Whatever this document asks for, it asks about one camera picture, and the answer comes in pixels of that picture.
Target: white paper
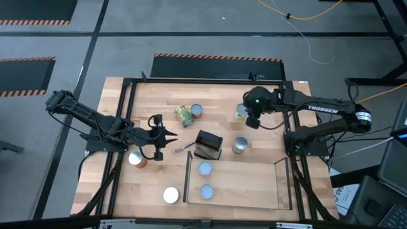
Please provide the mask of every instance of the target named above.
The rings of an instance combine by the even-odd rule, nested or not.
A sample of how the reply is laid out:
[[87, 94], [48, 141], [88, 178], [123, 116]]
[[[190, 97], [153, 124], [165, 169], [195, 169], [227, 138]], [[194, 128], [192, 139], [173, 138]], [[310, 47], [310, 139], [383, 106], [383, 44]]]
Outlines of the white paper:
[[[335, 176], [340, 174], [334, 168], [331, 168], [329, 175]], [[335, 196], [336, 208], [341, 215], [346, 216], [350, 204], [352, 203], [356, 191], [359, 188], [358, 184], [346, 185], [344, 187], [334, 188], [333, 195]]]

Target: tin can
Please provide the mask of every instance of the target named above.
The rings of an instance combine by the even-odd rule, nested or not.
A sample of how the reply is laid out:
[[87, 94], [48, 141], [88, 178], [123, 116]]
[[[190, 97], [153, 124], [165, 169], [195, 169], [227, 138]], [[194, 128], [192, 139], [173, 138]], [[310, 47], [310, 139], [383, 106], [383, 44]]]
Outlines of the tin can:
[[242, 154], [249, 147], [249, 140], [245, 137], [237, 137], [235, 144], [232, 146], [232, 151], [236, 154]]
[[138, 150], [134, 150], [129, 154], [128, 162], [135, 165], [138, 169], [142, 169], [147, 165], [147, 159], [145, 159]]
[[215, 194], [215, 190], [214, 187], [212, 187], [212, 185], [210, 184], [204, 184], [201, 186], [201, 188], [199, 189], [199, 194], [201, 195], [201, 197], [203, 199], [209, 200], [211, 199], [214, 194]]
[[236, 107], [235, 119], [240, 121], [247, 117], [246, 107], [243, 104], [239, 104]]
[[194, 104], [194, 105], [191, 106], [191, 115], [194, 118], [202, 117], [202, 112], [203, 111], [204, 111], [204, 109], [199, 104]]
[[212, 172], [212, 164], [209, 162], [201, 162], [198, 167], [198, 172], [202, 176], [209, 176]]
[[184, 128], [189, 127], [194, 123], [194, 119], [191, 114], [186, 110], [185, 106], [180, 106], [174, 111], [177, 119], [181, 122]]
[[179, 192], [174, 187], [168, 187], [164, 190], [163, 199], [168, 204], [174, 204], [179, 200]]

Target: floor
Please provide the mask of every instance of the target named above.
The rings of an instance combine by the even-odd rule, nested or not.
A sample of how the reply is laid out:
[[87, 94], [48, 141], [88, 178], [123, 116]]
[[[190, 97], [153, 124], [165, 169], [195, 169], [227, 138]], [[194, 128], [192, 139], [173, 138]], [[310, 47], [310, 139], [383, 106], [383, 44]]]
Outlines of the floor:
[[[305, 17], [330, 7], [318, 0], [274, 0], [282, 11]], [[394, 5], [380, 1], [398, 34], [407, 26]], [[92, 32], [103, 0], [79, 0], [68, 26], [0, 26], [0, 32]], [[314, 20], [290, 20], [301, 32], [385, 32], [382, 20], [371, 3], [341, 3]], [[255, 0], [110, 0], [101, 32], [295, 32], [280, 16]], [[401, 63], [400, 54], [389, 38], [308, 38], [312, 56], [302, 37], [243, 36], [136, 36], [101, 37], [86, 73], [79, 101], [96, 108], [107, 76], [140, 77], [150, 73], [155, 53], [194, 53], [268, 57], [284, 60], [288, 80], [308, 81], [314, 96], [347, 99], [344, 79], [380, 77]], [[0, 36], [0, 58], [55, 56], [57, 62], [46, 95], [0, 99], [0, 139], [23, 146], [22, 154], [0, 153], [0, 221], [32, 217], [40, 189], [50, 166], [61, 125], [45, 112], [45, 101], [53, 90], [76, 88], [91, 37], [9, 37]], [[365, 98], [387, 87], [361, 87]], [[405, 88], [364, 103], [373, 114], [372, 130], [391, 126]], [[329, 115], [322, 114], [324, 121]], [[81, 130], [89, 129], [73, 121]], [[368, 137], [385, 137], [389, 130]], [[336, 156], [368, 146], [371, 141], [337, 145]], [[385, 145], [334, 161], [340, 172], [380, 162]], [[85, 141], [70, 131], [44, 218], [68, 216], [73, 202], [77, 172], [84, 156]]]

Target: wooden table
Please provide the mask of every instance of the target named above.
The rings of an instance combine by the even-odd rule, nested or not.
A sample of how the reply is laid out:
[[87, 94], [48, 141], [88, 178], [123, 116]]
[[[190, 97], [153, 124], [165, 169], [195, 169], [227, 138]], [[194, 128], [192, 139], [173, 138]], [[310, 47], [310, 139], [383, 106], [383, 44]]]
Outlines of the wooden table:
[[[104, 115], [115, 115], [119, 101], [123, 78], [106, 78], [100, 97], [98, 112]], [[295, 90], [310, 95], [307, 82], [294, 81]], [[162, 149], [164, 160], [150, 160], [143, 169], [130, 165], [127, 157], [130, 151], [137, 149], [129, 147], [125, 153], [116, 196], [113, 216], [116, 218], [160, 218], [160, 219], [221, 219], [250, 221], [297, 221], [298, 210], [291, 168], [289, 168], [290, 187], [293, 209], [260, 209], [253, 207], [234, 207], [222, 205], [206, 205], [183, 203], [182, 198], [176, 204], [166, 204], [162, 193], [166, 187], [174, 186], [183, 195], [184, 177], [186, 171], [187, 150], [173, 154], [171, 151], [186, 143], [194, 141], [200, 129], [223, 137], [223, 152], [220, 160], [253, 163], [274, 163], [286, 157], [282, 133], [284, 126], [276, 130], [254, 130], [244, 123], [234, 119], [235, 107], [242, 102], [242, 94], [254, 85], [217, 85], [217, 84], [177, 84], [177, 83], [138, 83], [135, 93], [131, 120], [135, 126], [149, 129], [147, 119], [154, 114], [163, 114], [163, 124], [178, 134], [178, 141], [172, 142]], [[265, 86], [273, 90], [275, 86]], [[192, 127], [182, 128], [174, 116], [174, 110], [180, 105], [191, 106], [194, 103], [203, 106], [203, 117]], [[301, 125], [316, 125], [315, 113], [299, 112]], [[261, 116], [261, 123], [273, 127], [282, 122], [282, 113]], [[240, 135], [248, 136], [250, 148], [242, 155], [231, 151], [234, 139]], [[151, 156], [152, 146], [145, 146], [144, 152]], [[97, 152], [83, 164], [81, 177], [72, 205], [72, 213], [76, 213], [91, 199], [97, 191], [102, 179], [106, 161], [106, 152]], [[315, 194], [328, 211], [338, 217], [333, 196], [331, 181], [326, 164], [318, 157], [309, 156], [308, 169]], [[107, 212], [110, 189], [107, 190], [102, 212]], [[306, 217], [310, 211], [306, 193], [302, 190]]]

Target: orange striped tape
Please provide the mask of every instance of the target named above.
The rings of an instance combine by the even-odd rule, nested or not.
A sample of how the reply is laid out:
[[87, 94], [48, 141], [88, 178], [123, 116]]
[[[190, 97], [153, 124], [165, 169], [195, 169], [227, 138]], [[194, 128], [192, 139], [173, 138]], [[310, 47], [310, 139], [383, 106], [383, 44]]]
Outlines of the orange striped tape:
[[44, 95], [45, 92], [46, 92], [46, 90], [8, 91], [8, 92], [1, 92], [0, 97]]
[[57, 60], [56, 57], [29, 57], [29, 58], [8, 58], [0, 61], [26, 61], [26, 60]]
[[187, 54], [169, 54], [156, 53], [154, 57], [187, 57], [187, 58], [203, 58], [203, 59], [224, 59], [224, 60], [260, 60], [282, 62], [280, 59], [272, 58], [256, 58], [256, 57], [229, 57], [229, 56], [213, 56], [213, 55], [187, 55]]
[[0, 25], [69, 25], [68, 20], [0, 20]]

